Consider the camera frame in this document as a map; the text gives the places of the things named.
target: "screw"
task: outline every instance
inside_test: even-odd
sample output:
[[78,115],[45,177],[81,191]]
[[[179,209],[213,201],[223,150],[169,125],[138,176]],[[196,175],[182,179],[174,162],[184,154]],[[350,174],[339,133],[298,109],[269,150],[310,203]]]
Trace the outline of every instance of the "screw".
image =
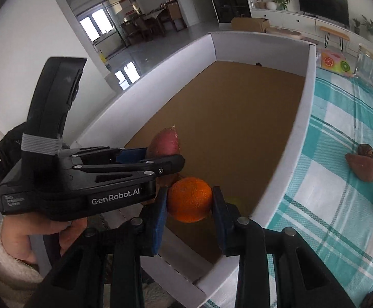
[[142,224],[142,219],[139,218],[139,217],[136,217],[136,218],[132,218],[132,219],[130,220],[130,222],[131,222],[131,225],[132,225],[132,226],[139,226],[139,225]]
[[249,223],[249,219],[244,217],[244,216],[240,216],[238,219],[237,219],[237,222],[240,224],[240,225],[244,225],[246,226],[248,223]]
[[289,235],[289,236],[295,236],[295,235],[296,235],[296,230],[293,229],[292,227],[286,227],[286,228],[284,229],[284,233],[285,233],[286,235]]
[[87,228],[84,232],[85,237],[91,237],[94,236],[97,233],[97,230],[95,228]]

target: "white fuzzy sleeve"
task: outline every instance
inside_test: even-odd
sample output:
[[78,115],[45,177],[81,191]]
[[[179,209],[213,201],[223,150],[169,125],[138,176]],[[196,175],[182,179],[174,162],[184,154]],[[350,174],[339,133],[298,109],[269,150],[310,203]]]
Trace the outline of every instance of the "white fuzzy sleeve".
[[11,257],[1,243],[0,223],[0,297],[9,308],[21,308],[42,281],[39,272]]
[[[11,257],[1,243],[0,223],[0,297],[9,308],[22,308],[43,280],[38,271]],[[143,286],[146,308],[167,308],[174,299],[157,283]],[[104,286],[104,307],[109,308],[110,286]]]

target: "television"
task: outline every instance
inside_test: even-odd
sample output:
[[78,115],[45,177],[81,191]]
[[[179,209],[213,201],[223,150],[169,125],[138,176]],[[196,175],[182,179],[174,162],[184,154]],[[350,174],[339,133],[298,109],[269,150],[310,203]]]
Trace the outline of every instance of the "television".
[[349,27],[348,0],[299,0],[304,13],[322,16]]

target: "teal checkered tablecloth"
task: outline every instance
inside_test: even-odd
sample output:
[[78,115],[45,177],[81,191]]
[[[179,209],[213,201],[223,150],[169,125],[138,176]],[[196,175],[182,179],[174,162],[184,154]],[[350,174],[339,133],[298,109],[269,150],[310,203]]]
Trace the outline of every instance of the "teal checkered tablecloth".
[[[361,143],[373,147],[373,88],[317,69],[302,154],[268,225],[296,228],[356,306],[373,290],[373,183],[359,180],[344,156]],[[271,258],[269,264],[275,307]],[[236,273],[230,279],[205,306],[234,306]]]

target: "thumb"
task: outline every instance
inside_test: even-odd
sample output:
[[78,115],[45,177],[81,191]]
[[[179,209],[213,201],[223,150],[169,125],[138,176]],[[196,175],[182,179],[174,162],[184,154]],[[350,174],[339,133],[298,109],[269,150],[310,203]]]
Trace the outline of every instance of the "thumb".
[[68,222],[52,221],[40,213],[26,213],[7,216],[11,220],[16,233],[21,235],[50,235],[58,233],[68,227]]

